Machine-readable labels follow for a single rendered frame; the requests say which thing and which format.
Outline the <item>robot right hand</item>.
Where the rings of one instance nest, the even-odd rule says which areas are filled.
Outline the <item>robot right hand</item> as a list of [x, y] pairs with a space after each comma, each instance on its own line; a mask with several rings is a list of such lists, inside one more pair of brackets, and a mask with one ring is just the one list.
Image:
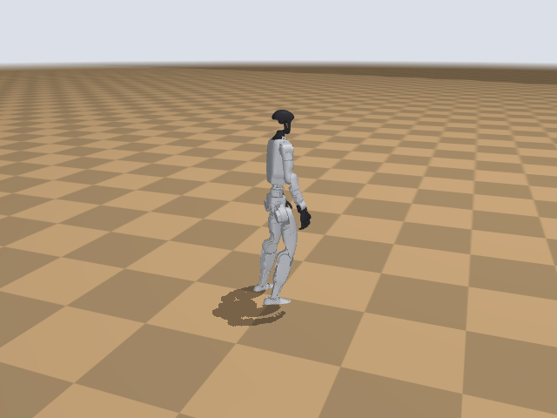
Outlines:
[[301, 222], [301, 227], [299, 228], [299, 230], [302, 230], [302, 229], [307, 228], [310, 225], [311, 215], [307, 211], [307, 208], [305, 208], [303, 211], [301, 211], [301, 207], [299, 205], [297, 205], [297, 209], [298, 209], [298, 212], [300, 213], [300, 222]]

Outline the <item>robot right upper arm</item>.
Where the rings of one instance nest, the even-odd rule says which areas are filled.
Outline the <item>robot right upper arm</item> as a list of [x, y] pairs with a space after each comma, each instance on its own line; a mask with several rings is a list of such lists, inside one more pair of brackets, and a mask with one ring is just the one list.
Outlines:
[[[291, 184], [291, 175], [293, 174], [293, 146], [290, 143], [282, 142], [279, 143], [279, 153], [282, 156], [283, 169], [284, 169], [284, 181], [288, 185]], [[294, 173], [295, 174], [295, 173]]]

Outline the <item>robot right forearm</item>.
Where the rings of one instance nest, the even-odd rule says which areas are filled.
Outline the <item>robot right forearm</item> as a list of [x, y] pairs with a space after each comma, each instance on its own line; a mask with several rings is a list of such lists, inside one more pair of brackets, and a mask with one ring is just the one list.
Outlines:
[[299, 181], [298, 181], [298, 177], [296, 174], [292, 174], [291, 177], [291, 186], [289, 186], [289, 191], [292, 194], [293, 197], [293, 202], [295, 203], [296, 207], [297, 205], [299, 205], [301, 207], [301, 211], [303, 211], [306, 208], [306, 203], [304, 201], [304, 198], [299, 190]]

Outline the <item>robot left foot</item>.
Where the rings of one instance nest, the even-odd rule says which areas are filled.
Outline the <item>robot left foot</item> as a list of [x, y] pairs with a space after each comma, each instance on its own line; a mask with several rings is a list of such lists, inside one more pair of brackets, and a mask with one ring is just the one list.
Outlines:
[[[262, 286], [263, 286], [263, 285], [262, 285]], [[256, 291], [256, 292], [259, 292], [259, 291], [262, 291], [262, 290], [266, 290], [266, 289], [272, 288], [272, 287], [273, 287], [273, 284], [267, 283], [267, 282], [266, 282], [266, 286], [265, 286], [265, 287], [262, 287], [262, 286], [261, 286], [261, 283], [260, 283], [260, 284], [256, 285], [256, 286], [253, 288], [253, 290]]]

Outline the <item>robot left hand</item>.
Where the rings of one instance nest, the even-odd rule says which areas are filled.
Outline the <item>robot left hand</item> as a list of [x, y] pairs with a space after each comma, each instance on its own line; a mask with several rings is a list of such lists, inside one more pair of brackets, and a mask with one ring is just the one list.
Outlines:
[[[284, 194], [284, 193], [283, 193]], [[285, 195], [284, 195], [285, 196]], [[285, 207], [288, 207], [288, 205], [291, 207], [292, 209], [292, 205], [289, 203], [289, 201], [286, 201]]]

